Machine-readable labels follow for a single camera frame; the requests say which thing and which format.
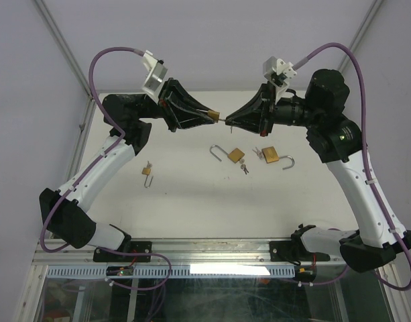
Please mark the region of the large brass padlock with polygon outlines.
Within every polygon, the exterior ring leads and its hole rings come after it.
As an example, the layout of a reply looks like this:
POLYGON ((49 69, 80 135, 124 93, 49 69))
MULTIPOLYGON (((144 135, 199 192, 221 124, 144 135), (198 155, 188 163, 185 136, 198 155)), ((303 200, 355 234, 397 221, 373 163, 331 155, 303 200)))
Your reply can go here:
POLYGON ((291 156, 279 156, 276 149, 275 149, 275 147, 273 147, 273 146, 263 148, 261 150, 261 153, 262 153, 263 158, 264 158, 264 160, 267 164, 278 162, 280 160, 289 160, 290 165, 286 166, 286 167, 283 167, 282 170, 291 169, 295 165, 295 159, 293 159, 293 157, 291 157, 291 156))

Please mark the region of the medium brass padlock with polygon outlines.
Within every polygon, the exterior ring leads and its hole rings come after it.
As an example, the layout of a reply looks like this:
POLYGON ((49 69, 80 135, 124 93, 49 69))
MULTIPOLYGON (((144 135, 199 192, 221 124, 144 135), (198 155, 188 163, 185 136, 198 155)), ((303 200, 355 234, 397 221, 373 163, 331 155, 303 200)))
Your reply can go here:
POLYGON ((215 157, 219 162, 221 162, 222 159, 217 156, 217 154, 215 153, 215 150, 218 150, 218 151, 224 153, 224 155, 226 155, 226 157, 227 157, 230 161, 232 161, 232 163, 234 163, 234 164, 240 162, 240 161, 244 158, 244 156, 245 156, 245 153, 242 152, 239 148, 235 148, 234 150, 232 150, 231 152, 228 153, 228 152, 226 152, 224 149, 222 149, 220 146, 218 146, 218 145, 212 145, 212 146, 209 148, 209 152, 210 152, 211 155, 212 155, 213 157, 215 157))

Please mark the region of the small brass padlock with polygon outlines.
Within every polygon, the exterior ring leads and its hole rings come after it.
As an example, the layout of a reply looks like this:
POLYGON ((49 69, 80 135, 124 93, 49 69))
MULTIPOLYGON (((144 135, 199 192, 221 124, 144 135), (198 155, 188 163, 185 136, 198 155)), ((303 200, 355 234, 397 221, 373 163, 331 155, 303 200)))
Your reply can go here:
POLYGON ((148 189, 151 187, 154 177, 152 176, 152 166, 146 166, 141 172, 145 176, 143 186, 148 189))

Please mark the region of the brass padlock with keys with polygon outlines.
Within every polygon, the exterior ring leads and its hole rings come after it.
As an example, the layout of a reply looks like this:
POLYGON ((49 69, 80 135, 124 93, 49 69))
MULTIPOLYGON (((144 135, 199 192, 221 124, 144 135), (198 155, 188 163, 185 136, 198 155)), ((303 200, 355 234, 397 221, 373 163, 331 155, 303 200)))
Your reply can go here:
POLYGON ((213 110, 208 110, 207 111, 207 115, 214 120, 214 122, 218 122, 218 120, 220 119, 220 113, 217 111, 213 111, 213 110))

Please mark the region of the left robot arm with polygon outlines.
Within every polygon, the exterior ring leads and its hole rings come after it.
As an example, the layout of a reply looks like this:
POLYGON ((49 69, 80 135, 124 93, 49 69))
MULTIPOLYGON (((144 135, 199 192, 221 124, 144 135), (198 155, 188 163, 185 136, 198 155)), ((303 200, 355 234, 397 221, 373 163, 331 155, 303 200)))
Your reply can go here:
POLYGON ((190 96, 171 78, 156 100, 147 94, 110 94, 101 101, 109 136, 95 154, 68 182, 55 191, 44 189, 39 197, 43 230, 76 249, 84 246, 107 248, 116 260, 131 253, 131 236, 111 224, 93 221, 88 211, 112 177, 145 147, 152 125, 163 119, 168 129, 189 129, 218 122, 219 113, 190 96))

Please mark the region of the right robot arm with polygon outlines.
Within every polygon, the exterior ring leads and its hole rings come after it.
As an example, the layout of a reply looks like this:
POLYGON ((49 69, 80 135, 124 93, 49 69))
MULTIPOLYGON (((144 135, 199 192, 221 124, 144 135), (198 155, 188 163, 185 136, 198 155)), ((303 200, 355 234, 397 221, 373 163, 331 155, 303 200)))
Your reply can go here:
POLYGON ((271 133, 275 124, 306 128, 309 146, 340 184, 358 228, 337 231, 299 225, 290 236, 291 254, 299 260, 313 253, 338 256, 362 273, 386 265, 404 248, 411 249, 411 230, 394 215, 389 224, 373 193, 378 182, 363 165, 361 130, 343 115, 349 92, 339 71, 320 69, 312 75, 303 98, 277 99, 273 84, 262 84, 225 123, 262 137, 271 133))

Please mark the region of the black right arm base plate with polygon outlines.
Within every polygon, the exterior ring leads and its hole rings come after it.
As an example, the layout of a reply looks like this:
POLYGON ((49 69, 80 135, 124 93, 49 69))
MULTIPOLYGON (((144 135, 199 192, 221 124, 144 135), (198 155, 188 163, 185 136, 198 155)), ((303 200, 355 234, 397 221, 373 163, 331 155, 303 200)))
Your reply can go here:
POLYGON ((306 251, 302 244, 292 240, 274 240, 269 242, 270 259, 272 262, 289 262, 300 265, 302 262, 329 262, 330 256, 323 253, 306 251))

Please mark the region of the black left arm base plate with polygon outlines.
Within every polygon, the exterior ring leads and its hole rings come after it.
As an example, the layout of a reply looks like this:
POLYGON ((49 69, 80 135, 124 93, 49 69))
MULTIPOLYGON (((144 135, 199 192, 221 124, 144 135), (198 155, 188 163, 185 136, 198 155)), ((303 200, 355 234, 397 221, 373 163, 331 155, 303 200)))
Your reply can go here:
POLYGON ((130 263, 150 262, 152 252, 152 241, 131 240, 118 250, 97 248, 93 254, 93 262, 97 263, 130 263))

